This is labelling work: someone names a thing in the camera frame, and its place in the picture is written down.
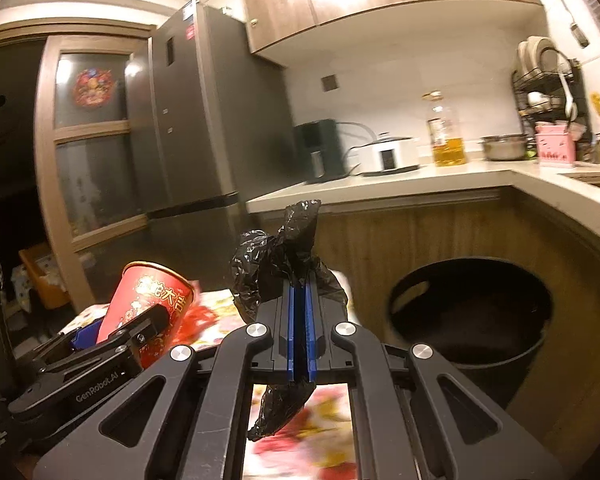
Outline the steel bowl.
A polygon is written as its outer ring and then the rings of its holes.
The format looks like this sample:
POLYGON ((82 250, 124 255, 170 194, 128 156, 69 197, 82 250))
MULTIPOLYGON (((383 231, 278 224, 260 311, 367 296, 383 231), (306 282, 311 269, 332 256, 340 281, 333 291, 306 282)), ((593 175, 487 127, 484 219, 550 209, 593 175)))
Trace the steel bowl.
POLYGON ((480 144, 490 162, 514 162, 527 156, 527 137, 521 133, 484 136, 480 144))

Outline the hanging spatula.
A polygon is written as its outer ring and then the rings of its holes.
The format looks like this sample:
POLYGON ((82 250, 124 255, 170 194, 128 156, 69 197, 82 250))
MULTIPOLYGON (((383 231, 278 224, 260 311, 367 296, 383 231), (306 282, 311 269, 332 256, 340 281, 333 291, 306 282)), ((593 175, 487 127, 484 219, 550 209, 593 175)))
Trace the hanging spatula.
POLYGON ((572 33, 573 38, 577 41, 577 43, 581 49, 587 48, 590 45, 590 40, 588 40, 588 37, 585 35, 585 33, 583 32, 581 27, 576 22, 576 19, 574 18, 573 13, 569 9, 569 6, 567 6, 567 3, 565 2, 565 0, 559 0, 559 1, 569 16, 569 19, 570 19, 569 29, 570 29, 570 32, 572 33))

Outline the cooking oil bottle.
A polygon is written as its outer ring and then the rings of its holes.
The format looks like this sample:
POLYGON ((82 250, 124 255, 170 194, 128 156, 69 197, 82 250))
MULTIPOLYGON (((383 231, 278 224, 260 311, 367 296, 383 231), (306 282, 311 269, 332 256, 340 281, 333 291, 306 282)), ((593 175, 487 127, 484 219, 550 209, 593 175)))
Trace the cooking oil bottle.
POLYGON ((438 167, 465 165, 464 140, 442 92, 429 91, 422 99, 428 106, 427 129, 434 163, 438 167))

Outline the wooden lower cabinet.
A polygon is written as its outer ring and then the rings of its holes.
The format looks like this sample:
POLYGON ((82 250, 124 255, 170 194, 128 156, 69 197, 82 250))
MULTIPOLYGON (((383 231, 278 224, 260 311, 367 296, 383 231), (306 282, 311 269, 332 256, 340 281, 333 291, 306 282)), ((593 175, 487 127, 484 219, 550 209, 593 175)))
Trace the wooden lower cabinet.
POLYGON ((542 346, 520 363, 463 372, 492 394, 571 479, 600 479, 600 238, 562 212, 506 188, 326 205, 315 250, 349 280, 356 314, 390 344, 391 289, 441 260, 503 259, 553 299, 542 346))

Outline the pink utensil holder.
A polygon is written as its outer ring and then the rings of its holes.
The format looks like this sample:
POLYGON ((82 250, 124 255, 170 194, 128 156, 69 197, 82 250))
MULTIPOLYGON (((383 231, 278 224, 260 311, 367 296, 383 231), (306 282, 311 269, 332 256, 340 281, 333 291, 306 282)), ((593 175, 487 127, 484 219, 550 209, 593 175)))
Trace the pink utensil holder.
POLYGON ((539 124, 535 127, 536 150, 541 165, 572 166, 576 146, 565 125, 539 124))

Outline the white rice cooker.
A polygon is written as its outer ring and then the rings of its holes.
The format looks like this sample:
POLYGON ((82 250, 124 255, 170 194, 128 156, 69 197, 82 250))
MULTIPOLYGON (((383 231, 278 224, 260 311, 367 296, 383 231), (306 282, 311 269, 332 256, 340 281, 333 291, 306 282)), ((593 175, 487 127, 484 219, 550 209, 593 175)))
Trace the white rice cooker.
POLYGON ((417 140, 412 136, 381 133, 376 141, 356 150, 358 173, 364 177, 400 174, 419 168, 417 140))

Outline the black air fryer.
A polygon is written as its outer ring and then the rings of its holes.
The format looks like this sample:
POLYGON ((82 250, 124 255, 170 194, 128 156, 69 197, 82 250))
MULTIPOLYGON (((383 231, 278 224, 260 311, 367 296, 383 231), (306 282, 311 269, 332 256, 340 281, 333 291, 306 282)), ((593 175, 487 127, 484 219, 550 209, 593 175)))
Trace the black air fryer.
POLYGON ((306 183, 327 182, 346 176, 343 149, 337 123, 333 119, 295 126, 294 144, 306 183))

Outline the glass sliding door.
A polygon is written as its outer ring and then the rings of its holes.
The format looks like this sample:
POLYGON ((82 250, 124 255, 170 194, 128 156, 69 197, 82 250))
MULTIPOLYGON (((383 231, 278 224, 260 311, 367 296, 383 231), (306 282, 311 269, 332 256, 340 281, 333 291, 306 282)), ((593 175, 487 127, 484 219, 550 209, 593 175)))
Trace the glass sliding door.
POLYGON ((38 196, 50 248, 77 311, 104 304, 123 267, 149 246, 132 154, 129 84, 143 70, 143 39, 53 35, 43 50, 34 107, 38 196), (76 75, 111 70, 104 106, 73 102, 76 75))

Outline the black plastic bag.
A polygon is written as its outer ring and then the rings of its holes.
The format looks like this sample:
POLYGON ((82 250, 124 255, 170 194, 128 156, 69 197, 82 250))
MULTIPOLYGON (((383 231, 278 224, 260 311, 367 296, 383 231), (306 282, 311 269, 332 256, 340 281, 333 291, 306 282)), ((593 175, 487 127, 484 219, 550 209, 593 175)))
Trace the black plastic bag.
MULTIPOLYGON (((284 221, 275 235, 262 230, 242 233, 232 260, 234 304, 246 323, 253 323, 261 304, 279 296, 283 284, 302 289, 315 278, 320 296, 334 300, 347 311, 348 296, 336 275, 313 253, 319 200, 300 200, 285 209, 284 221)), ((316 389, 308 364, 309 343, 300 337, 294 357, 302 363, 294 367, 286 384, 268 385, 262 396, 256 422, 247 438, 257 442, 271 437, 294 418, 316 389)))

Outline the black dish rack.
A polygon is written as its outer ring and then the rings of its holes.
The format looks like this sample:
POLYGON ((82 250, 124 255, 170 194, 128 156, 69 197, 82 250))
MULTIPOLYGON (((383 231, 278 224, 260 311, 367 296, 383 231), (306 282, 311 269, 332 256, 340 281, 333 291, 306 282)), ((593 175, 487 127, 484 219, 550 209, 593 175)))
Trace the black dish rack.
POLYGON ((568 58, 550 38, 529 36, 517 46, 510 85, 527 138, 527 157, 538 156, 536 128, 549 125, 569 128, 577 160, 583 160, 593 133, 580 62, 568 58))

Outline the black round trash bin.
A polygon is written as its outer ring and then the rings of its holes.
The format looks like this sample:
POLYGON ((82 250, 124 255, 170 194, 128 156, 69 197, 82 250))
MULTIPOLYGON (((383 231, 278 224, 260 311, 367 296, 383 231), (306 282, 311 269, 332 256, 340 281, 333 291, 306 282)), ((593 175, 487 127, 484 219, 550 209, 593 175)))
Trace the black round trash bin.
POLYGON ((542 348, 552 294, 507 260, 464 257, 412 271, 390 292, 388 320, 408 344, 429 344, 502 408, 542 348))

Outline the red paper cup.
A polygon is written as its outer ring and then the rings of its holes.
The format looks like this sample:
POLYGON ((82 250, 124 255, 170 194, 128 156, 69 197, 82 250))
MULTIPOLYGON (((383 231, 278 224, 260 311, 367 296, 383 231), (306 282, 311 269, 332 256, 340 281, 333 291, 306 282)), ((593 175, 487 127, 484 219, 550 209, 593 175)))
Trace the red paper cup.
POLYGON ((100 324, 97 342, 103 342, 124 324, 131 322, 155 304, 169 313, 169 324, 140 348, 140 364, 144 370, 154 364, 180 328, 187 310, 196 304, 199 286, 181 274, 148 261, 128 263, 114 292, 107 313, 100 324))

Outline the grey refrigerator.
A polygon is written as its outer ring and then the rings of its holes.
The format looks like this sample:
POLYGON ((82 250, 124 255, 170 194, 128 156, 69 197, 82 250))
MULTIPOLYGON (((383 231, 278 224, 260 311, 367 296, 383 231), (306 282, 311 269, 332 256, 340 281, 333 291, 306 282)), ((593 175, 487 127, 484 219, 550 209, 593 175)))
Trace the grey refrigerator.
POLYGON ((196 1, 131 64, 126 107, 149 258, 205 290, 227 288, 251 228, 246 203, 301 179, 284 71, 250 52, 242 22, 196 1))

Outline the red door decoration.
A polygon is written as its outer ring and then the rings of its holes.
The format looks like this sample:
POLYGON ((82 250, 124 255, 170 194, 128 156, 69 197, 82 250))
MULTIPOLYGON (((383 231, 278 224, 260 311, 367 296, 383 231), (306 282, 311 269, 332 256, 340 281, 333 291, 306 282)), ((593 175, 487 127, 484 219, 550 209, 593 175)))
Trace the red door decoration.
POLYGON ((87 68, 76 75, 72 97, 78 107, 97 108, 107 104, 114 93, 114 76, 111 70, 87 68))

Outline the floral tablecloth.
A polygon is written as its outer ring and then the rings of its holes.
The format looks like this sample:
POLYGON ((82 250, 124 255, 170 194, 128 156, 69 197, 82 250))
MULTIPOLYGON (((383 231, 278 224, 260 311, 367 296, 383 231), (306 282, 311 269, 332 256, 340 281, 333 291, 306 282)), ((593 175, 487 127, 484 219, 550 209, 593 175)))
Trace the floral tablecloth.
MULTIPOLYGON (((254 385, 247 432, 258 418, 266 387, 286 384, 294 367, 302 363, 294 352, 300 347, 300 337, 306 336, 306 285, 302 289, 290 287, 291 295, 280 317, 284 323, 280 336, 287 377, 275 384, 254 385)), ((348 385, 315 383, 309 401, 277 434, 257 442, 246 436, 242 475, 238 479, 351 479, 356 475, 348 385)))

